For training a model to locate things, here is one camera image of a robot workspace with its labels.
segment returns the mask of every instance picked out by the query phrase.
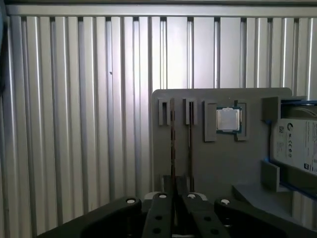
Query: gray plastic holder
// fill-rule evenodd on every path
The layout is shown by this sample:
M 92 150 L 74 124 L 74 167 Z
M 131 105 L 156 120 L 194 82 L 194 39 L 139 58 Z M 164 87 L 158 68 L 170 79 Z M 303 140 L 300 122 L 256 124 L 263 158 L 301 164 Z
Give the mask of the gray plastic holder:
M 161 176 L 170 174 L 171 131 L 170 126 L 161 124 L 162 115 L 169 114 L 164 108 L 171 98 L 175 106 L 176 175 L 188 176 L 186 105 L 191 101 L 197 104 L 197 123 L 192 125 L 195 192 L 214 201 L 230 196 L 235 184 L 261 184 L 261 161 L 269 156 L 269 126 L 263 122 L 262 98 L 274 97 L 291 98 L 292 92 L 288 88 L 156 90 L 151 115 L 154 189 L 160 190 Z M 241 133 L 217 134 L 216 108 L 233 106 L 242 107 Z

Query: screw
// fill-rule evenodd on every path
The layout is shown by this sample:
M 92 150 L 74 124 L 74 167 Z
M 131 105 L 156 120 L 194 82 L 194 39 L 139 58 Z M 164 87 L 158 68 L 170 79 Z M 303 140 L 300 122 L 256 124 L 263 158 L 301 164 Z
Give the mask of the screw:
M 221 203 L 228 205 L 230 203 L 230 201 L 227 199 L 223 199 L 223 200 L 221 200 Z
M 134 202 L 135 202 L 134 199 L 128 199 L 128 200 L 127 200 L 127 203 L 129 203 L 129 204 L 134 203 Z
M 194 194 L 188 194 L 187 197 L 194 199 L 196 196 Z

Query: hard drive label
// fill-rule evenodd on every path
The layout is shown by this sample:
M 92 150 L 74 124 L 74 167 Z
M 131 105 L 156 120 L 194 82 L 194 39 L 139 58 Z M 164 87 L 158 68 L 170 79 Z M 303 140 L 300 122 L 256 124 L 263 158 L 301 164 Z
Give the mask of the hard drive label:
M 271 158 L 317 175 L 317 121 L 281 119 L 272 130 Z

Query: metal panel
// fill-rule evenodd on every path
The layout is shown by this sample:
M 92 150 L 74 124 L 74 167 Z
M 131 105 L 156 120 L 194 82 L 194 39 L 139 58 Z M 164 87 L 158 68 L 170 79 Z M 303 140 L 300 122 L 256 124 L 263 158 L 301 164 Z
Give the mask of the metal panel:
M 256 88 L 266 88 L 267 83 L 267 19 L 259 18 L 256 21 Z
M 133 27 L 133 18 L 124 18 L 124 66 L 125 66 L 125 132 L 124 136 L 126 138 L 125 144 L 125 160 L 126 160 L 126 193 L 128 196 L 134 196 L 136 193 L 136 174 L 135 174 L 135 116 L 134 111 L 137 106 L 135 106 L 134 91 L 136 82 L 139 81 L 139 67 L 133 70 L 134 64 L 139 64 L 135 62 L 135 55 L 139 51 L 134 51 L 134 44 L 139 43 L 134 37 L 135 28 Z
M 214 18 L 194 18 L 194 88 L 214 87 Z
M 3 127 L 3 107 L 2 107 L 2 97 L 0 98 L 0 235 L 1 237 L 6 237 L 6 231 L 7 231 L 7 220 L 5 217 L 5 204 L 6 204 L 6 190 L 4 186 L 4 182 L 2 181 L 2 178 L 5 178 L 5 170 L 4 170 L 4 127 Z
M 213 16 L 312 17 L 317 7 L 261 7 L 225 5 L 9 5 L 9 15 L 46 16 Z
M 240 18 L 220 19 L 220 88 L 240 87 Z
M 308 19 L 299 20 L 299 41 L 298 41 L 298 60 L 297 60 L 297 95 L 308 94 Z
M 26 134 L 26 115 L 25 115 L 25 86 L 23 70 L 23 50 L 22 50 L 22 22 L 21 17 L 13 17 L 12 34 L 13 40 L 13 65 L 15 81 L 15 100 L 16 100 L 16 130 L 17 130 L 17 155 L 19 164 L 20 196 L 21 207 L 19 216 L 21 217 L 22 233 L 26 236 L 31 234 L 30 217 L 30 197 L 29 197 L 29 177 L 28 177 L 28 156 L 27 156 L 27 134 Z
M 112 90 L 113 90 L 113 144 L 114 144 L 114 198 L 125 194 L 123 116 L 122 116 L 122 19 L 112 17 Z
M 255 39 L 256 20 L 247 19 L 247 39 L 246 39 L 246 87 L 254 88 L 255 85 Z
M 187 88 L 187 18 L 167 18 L 167 88 Z
M 150 83 L 149 83 L 149 20 L 140 17 L 140 126 L 141 126 L 141 184 L 138 196 L 144 197 L 151 189 L 151 154 L 150 154 Z
M 107 127 L 106 19 L 97 17 L 98 161 L 100 205 L 109 202 L 109 156 Z
M 44 123 L 44 159 L 46 161 L 46 196 L 47 196 L 47 229 L 57 226 L 57 204 L 55 184 L 55 151 L 53 131 L 53 94 L 52 94 L 52 56 L 50 19 L 40 18 L 41 61 L 42 61 L 42 92 L 43 97 L 43 123 Z
M 271 87 L 281 86 L 282 19 L 273 19 Z
M 283 48 L 282 48 L 282 85 L 292 89 L 293 79 L 293 47 L 294 47 L 294 19 L 283 19 Z
M 11 5 L 8 12 L 0 117 L 6 237 L 31 237 L 151 191 L 156 89 L 286 86 L 317 97 L 316 7 Z M 311 224 L 313 211 L 299 200 L 294 214 Z
M 58 146 L 58 167 L 61 184 L 62 219 L 63 222 L 73 219 L 73 186 L 70 151 L 70 115 L 69 115 L 69 82 L 68 82 L 68 48 L 67 23 L 65 17 L 57 17 L 56 21 L 56 76 L 54 81 L 56 108 L 56 136 Z
M 43 79 L 40 68 L 40 25 L 37 17 L 27 17 L 30 118 L 34 168 L 37 232 L 47 230 L 46 161 L 44 160 Z
M 97 137 L 96 137 L 96 76 L 95 76 L 95 21 L 92 17 L 84 17 L 84 61 L 85 77 L 81 82 L 85 85 L 83 107 L 85 118 L 82 124 L 86 135 L 85 168 L 87 170 L 88 211 L 96 209 L 99 205 L 97 194 L 99 171 L 97 170 Z
M 317 18 L 309 21 L 308 99 L 317 99 Z
M 163 22 L 160 21 L 158 16 L 151 18 L 152 91 L 164 88 L 164 86 L 161 87 L 161 67 L 163 67 L 163 65 L 160 64 L 161 57 L 163 56 L 161 54 L 161 50 L 163 49 L 163 47 L 161 47 L 161 23 Z
M 70 83 L 70 130 L 71 130 L 71 160 L 73 169 L 73 189 L 76 202 L 74 218 L 83 214 L 83 184 L 82 184 L 82 143 L 80 119 L 80 79 L 79 79 L 79 51 L 78 51 L 78 20 L 77 17 L 68 18 L 69 37 L 69 83 Z

